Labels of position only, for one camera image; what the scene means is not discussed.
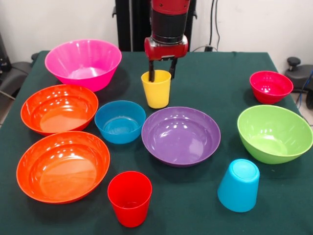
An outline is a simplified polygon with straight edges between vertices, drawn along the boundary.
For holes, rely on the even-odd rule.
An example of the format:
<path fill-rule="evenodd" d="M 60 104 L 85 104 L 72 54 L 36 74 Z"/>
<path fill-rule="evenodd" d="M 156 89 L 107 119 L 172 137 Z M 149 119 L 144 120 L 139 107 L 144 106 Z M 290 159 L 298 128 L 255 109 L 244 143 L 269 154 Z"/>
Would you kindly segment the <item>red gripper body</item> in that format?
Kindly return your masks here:
<path fill-rule="evenodd" d="M 187 54 L 188 40 L 183 36 L 178 44 L 161 44 L 147 37 L 144 40 L 144 49 L 149 61 L 160 61 L 168 58 L 181 58 Z"/>

